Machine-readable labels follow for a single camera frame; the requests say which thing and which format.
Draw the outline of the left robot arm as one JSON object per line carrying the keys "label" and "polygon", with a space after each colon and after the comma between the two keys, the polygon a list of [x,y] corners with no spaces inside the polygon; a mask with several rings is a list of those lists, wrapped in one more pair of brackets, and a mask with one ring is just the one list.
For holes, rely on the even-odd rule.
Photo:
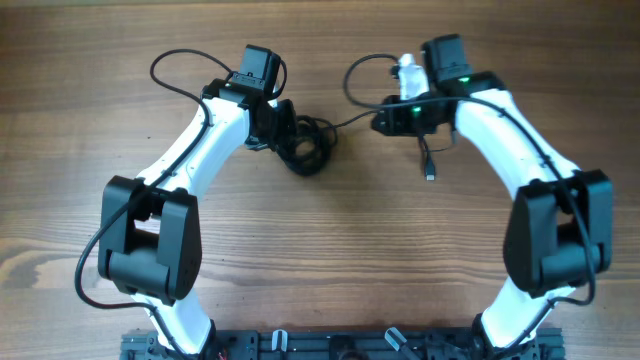
{"label": "left robot arm", "polygon": [[173,359],[201,358],[215,325],[195,281],[202,261],[199,200],[233,152],[280,152],[297,132],[289,101],[279,102],[287,68],[273,51],[249,45],[229,70],[195,97],[197,112],[179,138],[135,178],[113,177],[102,198],[101,225],[88,247],[99,275],[129,296],[127,307],[151,317]]}

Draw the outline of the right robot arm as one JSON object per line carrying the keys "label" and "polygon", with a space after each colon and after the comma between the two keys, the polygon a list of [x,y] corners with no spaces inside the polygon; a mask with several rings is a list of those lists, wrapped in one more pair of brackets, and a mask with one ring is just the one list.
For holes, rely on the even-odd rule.
{"label": "right robot arm", "polygon": [[471,142],[511,200],[503,261],[507,278],[479,316],[487,355],[513,356],[533,345],[560,303],[587,306],[596,276],[612,262],[613,185],[556,151],[518,109],[504,82],[475,72],[457,34],[423,44],[424,63],[404,54],[391,70],[399,92],[371,122],[386,136],[424,136],[441,124]]}

